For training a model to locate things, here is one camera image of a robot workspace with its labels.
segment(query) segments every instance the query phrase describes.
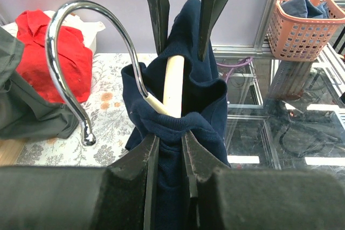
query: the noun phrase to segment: table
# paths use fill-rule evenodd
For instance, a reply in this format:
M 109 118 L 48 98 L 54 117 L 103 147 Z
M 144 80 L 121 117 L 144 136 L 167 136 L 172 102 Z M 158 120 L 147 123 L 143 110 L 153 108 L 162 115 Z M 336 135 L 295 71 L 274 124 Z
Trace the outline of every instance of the table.
M 228 82 L 225 138 L 232 167 L 323 170 L 345 184 L 344 79 L 330 45 L 313 63 L 261 57 L 237 69 Z

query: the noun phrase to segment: floral tablecloth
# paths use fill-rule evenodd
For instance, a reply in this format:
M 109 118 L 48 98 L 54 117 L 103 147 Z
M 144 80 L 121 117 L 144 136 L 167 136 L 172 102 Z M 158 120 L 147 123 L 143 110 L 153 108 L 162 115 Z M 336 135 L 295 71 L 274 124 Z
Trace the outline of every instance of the floral tablecloth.
M 147 65 L 156 54 L 138 54 Z M 81 144 L 77 127 L 66 140 L 53 138 L 28 141 L 17 164 L 50 166 L 107 166 L 126 154 L 125 145 L 134 125 L 129 120 L 122 99 L 121 69 L 130 64 L 129 54 L 96 54 L 92 68 L 92 90 L 83 103 L 97 142 L 92 147 Z

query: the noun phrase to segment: black cable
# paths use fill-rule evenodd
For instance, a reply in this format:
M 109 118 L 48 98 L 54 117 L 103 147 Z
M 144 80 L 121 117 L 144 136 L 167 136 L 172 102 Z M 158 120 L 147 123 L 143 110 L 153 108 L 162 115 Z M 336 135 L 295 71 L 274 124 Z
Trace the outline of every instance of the black cable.
M 304 158 L 305 156 L 307 155 L 313 155 L 313 154 L 317 154 L 318 152 L 321 152 L 322 149 L 324 149 L 324 147 L 326 146 L 326 144 L 322 144 L 321 145 L 321 148 L 319 149 L 314 149 L 317 147 L 317 145 L 309 145 L 307 147 L 307 149 L 303 152 L 296 152 L 296 151 L 291 151 L 291 150 L 288 150 L 284 143 L 283 143 L 283 139 L 284 139 L 284 136 L 286 135 L 286 133 L 289 131 L 290 129 L 290 126 L 288 126 L 288 128 L 285 130 L 285 132 L 279 137 L 279 144 L 281 146 L 281 148 L 287 152 L 289 155 L 293 156 L 293 157 L 296 157 L 296 158 Z
M 244 86 L 244 83 L 245 83 L 246 80 L 245 80 L 245 78 L 244 78 L 243 72 L 241 72 L 241 74 L 242 74 L 242 76 L 243 76 L 243 83 L 242 83 L 242 85 L 240 85 L 238 82 L 236 82 L 236 80 L 234 80 L 235 83 L 237 84 L 237 86 L 235 86 L 235 85 L 232 83 L 232 81 L 231 81 L 231 77 L 229 77 L 230 84 L 231 84 L 234 88 L 241 88 L 241 87 Z

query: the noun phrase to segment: metal frame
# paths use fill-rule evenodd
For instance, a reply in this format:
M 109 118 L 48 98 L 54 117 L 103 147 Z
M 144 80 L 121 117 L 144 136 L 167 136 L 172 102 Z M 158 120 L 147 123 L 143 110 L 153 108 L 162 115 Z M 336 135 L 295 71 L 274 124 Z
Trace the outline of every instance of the metal frame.
M 341 8 L 345 8 L 345 0 L 333 0 Z
M 340 132 L 341 139 L 345 142 L 345 110 L 334 111 L 330 118 L 335 128 Z
M 239 74 L 239 76 L 243 76 L 243 78 L 244 78 L 244 84 L 243 84 L 243 87 L 241 87 L 242 89 L 241 89 L 241 97 L 240 97 L 240 100 L 239 100 L 239 107 L 237 107 L 237 108 L 235 108 L 235 114 L 238 114 L 238 112 L 242 109 L 242 107 L 241 106 L 243 106 L 244 105 L 244 101 L 245 101 L 245 99 L 246 99 L 246 97 L 247 97 L 247 94 L 248 94 L 248 92 L 249 92 L 249 87 L 250 87 L 250 85 L 251 85 L 251 82 L 252 82 L 252 80 L 253 80 L 253 74 Z M 231 121 L 231 125 L 230 125 L 230 128 L 229 128 L 229 131 L 226 133 L 226 136 L 227 136 L 227 138 L 226 138 L 226 141 L 225 141 L 225 146 L 226 146 L 226 149 L 228 149 L 229 148 L 229 146 L 230 146 L 230 142 L 231 142 L 231 139 L 232 139 L 232 135 L 233 135 L 233 133 L 234 133 L 234 130 L 235 130 L 235 128 L 236 128 L 236 125 L 237 125 L 237 121 L 238 120 L 232 120 Z
M 264 41 L 276 1 L 277 0 L 267 0 L 253 46 L 213 45 L 213 52 L 215 53 L 216 58 L 241 58 L 248 56 L 257 57 L 266 54 L 272 55 L 270 47 L 268 46 L 267 49 Z
M 271 83 L 280 62 L 278 59 L 272 59 L 271 61 Z M 330 44 L 323 48 L 318 56 L 318 63 L 313 63 L 312 67 L 324 68 L 327 78 L 339 97 L 345 92 L 345 65 L 337 57 L 337 53 Z
M 262 122 L 262 129 L 260 131 L 261 139 L 263 141 L 263 148 L 266 155 L 266 160 L 270 163 L 271 167 L 273 169 L 281 170 L 281 166 L 279 163 L 278 153 L 275 148 L 272 134 L 271 134 L 271 128 L 270 125 L 267 123 L 267 116 L 251 116 L 251 115 L 228 115 L 227 121 L 236 121 L 236 124 L 240 120 L 256 120 Z M 229 135 L 227 134 L 227 138 L 225 140 L 225 143 L 229 143 L 231 141 L 232 136 L 229 138 Z
M 260 91 L 260 87 L 259 87 L 259 83 L 258 81 L 255 79 L 255 73 L 253 70 L 253 62 L 250 62 L 248 66 L 245 66 L 246 69 L 246 73 L 235 73 L 233 74 L 232 77 L 234 76 L 240 76 L 242 78 L 245 78 L 245 89 L 243 89 L 242 93 L 241 93 L 241 98 L 240 101 L 238 103 L 229 103 L 227 105 L 228 108 L 228 112 L 231 110 L 231 112 L 229 114 L 236 114 L 237 110 L 240 109 L 262 109 L 263 108 L 263 98 L 261 96 L 261 91 Z M 244 104 L 245 98 L 248 94 L 248 92 L 251 90 L 250 87 L 253 86 L 254 88 L 254 95 L 253 97 L 255 98 L 255 104 Z

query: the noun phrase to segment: blue clothing in basket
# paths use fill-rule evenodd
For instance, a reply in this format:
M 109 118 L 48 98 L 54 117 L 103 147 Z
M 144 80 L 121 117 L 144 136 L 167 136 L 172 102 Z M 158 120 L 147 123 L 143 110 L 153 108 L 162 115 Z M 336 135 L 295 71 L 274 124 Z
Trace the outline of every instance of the blue clothing in basket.
M 327 2 L 314 6 L 310 0 L 290 0 L 281 4 L 281 8 L 290 16 L 299 18 L 329 18 Z

